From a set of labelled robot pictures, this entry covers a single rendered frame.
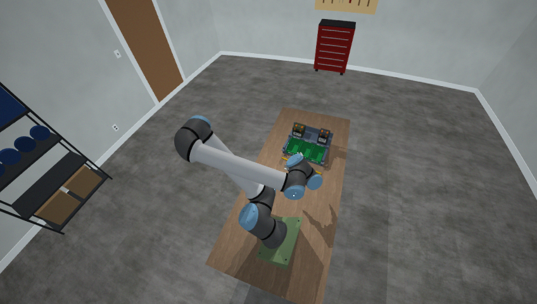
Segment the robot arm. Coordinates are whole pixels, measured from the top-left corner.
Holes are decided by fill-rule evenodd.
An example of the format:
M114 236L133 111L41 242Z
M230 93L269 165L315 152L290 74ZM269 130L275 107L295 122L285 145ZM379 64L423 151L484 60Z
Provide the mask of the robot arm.
M288 173L234 155L203 116L191 117L175 134L174 144L184 160L223 170L245 191L250 202L239 214L239 225L269 249L280 246L287 234L287 225L270 216L276 189L287 199L298 200L304 196L305 185L311 190L322 185L322 177L300 154L287 160Z

